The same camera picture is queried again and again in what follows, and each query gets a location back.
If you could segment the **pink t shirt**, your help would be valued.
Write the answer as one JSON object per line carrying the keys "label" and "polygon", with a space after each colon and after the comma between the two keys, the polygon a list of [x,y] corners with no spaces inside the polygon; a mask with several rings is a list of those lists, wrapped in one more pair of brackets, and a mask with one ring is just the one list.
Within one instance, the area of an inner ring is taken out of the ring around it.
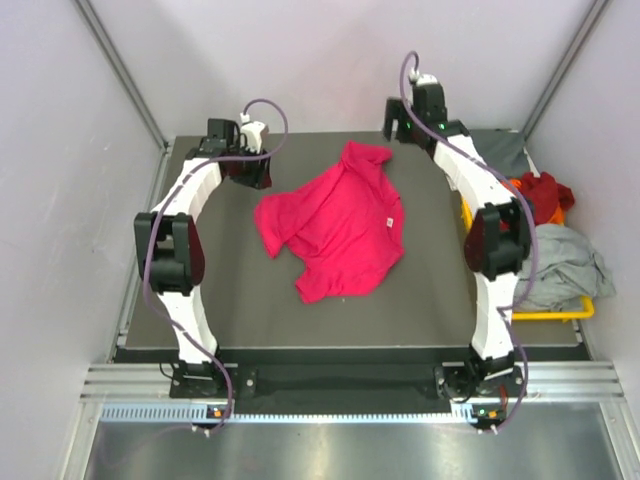
{"label": "pink t shirt", "polygon": [[266,253],[304,264],[302,302],[373,292],[403,257],[405,210],[385,173],[388,147],[349,141],[339,161],[304,186],[264,197],[254,222]]}

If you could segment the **light grey t shirt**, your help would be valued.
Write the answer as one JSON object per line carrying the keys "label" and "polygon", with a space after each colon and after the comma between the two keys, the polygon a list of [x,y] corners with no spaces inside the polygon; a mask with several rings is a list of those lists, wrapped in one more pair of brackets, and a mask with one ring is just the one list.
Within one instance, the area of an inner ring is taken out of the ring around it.
{"label": "light grey t shirt", "polygon": [[583,234],[558,224],[536,227],[538,263],[523,262],[515,291],[523,297],[530,278],[534,285],[518,305],[521,312],[574,310],[582,297],[606,298],[616,294],[613,275],[603,256]]}

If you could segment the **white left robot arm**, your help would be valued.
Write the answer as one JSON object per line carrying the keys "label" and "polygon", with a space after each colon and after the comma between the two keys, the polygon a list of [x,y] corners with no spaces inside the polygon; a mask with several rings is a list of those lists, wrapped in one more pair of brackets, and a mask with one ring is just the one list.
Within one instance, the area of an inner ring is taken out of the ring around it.
{"label": "white left robot arm", "polygon": [[205,255],[196,223],[225,179],[254,189],[270,187],[267,135],[267,125],[246,114],[239,121],[209,120],[206,136],[186,154],[167,195],[151,211],[134,218],[145,300],[161,302],[157,312],[178,340],[173,397],[221,397],[230,391],[230,377],[218,358],[218,341],[203,305]]}

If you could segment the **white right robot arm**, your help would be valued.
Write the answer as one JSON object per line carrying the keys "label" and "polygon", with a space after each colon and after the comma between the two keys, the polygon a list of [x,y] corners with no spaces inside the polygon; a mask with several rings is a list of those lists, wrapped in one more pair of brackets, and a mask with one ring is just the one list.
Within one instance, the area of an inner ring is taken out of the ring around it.
{"label": "white right robot arm", "polygon": [[412,96],[386,101],[383,135],[425,150],[472,215],[464,258],[476,284],[470,356],[440,383],[455,397],[487,396],[513,373],[509,333],[518,274],[531,250],[523,202],[490,171],[466,127],[447,116],[444,89],[431,75],[411,79]]}

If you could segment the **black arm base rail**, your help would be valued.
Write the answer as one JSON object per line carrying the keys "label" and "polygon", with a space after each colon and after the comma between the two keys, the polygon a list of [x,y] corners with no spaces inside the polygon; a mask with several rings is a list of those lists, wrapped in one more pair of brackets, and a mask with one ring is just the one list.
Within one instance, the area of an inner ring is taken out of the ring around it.
{"label": "black arm base rail", "polygon": [[471,397],[444,393],[443,375],[463,366],[467,347],[224,348],[219,359],[230,377],[240,413],[442,413],[447,404],[514,400],[524,384],[520,367]]}

